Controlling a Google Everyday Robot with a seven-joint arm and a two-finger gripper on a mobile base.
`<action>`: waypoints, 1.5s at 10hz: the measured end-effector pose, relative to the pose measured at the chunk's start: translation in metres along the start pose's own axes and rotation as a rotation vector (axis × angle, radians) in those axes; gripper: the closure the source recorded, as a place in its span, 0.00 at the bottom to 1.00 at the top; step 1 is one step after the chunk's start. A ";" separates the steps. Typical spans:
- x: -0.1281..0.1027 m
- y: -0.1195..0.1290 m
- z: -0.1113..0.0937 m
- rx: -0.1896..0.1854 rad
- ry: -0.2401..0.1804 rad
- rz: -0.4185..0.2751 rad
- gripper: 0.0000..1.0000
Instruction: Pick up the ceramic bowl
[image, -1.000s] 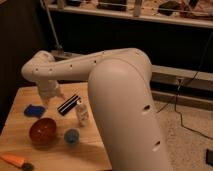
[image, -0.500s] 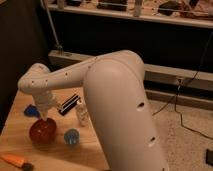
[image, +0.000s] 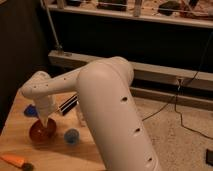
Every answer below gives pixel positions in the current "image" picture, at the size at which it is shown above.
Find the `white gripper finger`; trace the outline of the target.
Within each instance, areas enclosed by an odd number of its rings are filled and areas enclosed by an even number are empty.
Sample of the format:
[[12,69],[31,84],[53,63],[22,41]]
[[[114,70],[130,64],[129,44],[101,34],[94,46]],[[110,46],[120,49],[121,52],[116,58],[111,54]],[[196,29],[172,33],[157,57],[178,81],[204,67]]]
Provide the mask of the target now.
[[43,127],[48,127],[49,118],[40,118],[40,121]]

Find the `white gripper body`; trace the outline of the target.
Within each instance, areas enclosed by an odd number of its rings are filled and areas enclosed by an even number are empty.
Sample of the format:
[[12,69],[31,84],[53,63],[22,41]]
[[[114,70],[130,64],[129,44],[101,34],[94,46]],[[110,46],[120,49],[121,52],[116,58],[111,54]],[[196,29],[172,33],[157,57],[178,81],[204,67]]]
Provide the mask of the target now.
[[57,104],[52,95],[37,98],[34,103],[41,120],[46,120],[51,113],[57,110]]

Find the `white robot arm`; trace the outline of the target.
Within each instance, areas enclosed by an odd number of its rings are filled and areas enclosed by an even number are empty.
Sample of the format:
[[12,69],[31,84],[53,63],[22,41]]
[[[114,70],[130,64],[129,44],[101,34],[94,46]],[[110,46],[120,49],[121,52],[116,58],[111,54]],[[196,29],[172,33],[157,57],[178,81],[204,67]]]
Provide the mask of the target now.
[[21,92],[34,101],[39,119],[46,124],[56,110],[53,96],[75,91],[107,171],[162,171],[129,89],[133,78],[131,63],[112,57],[54,78],[38,71]]

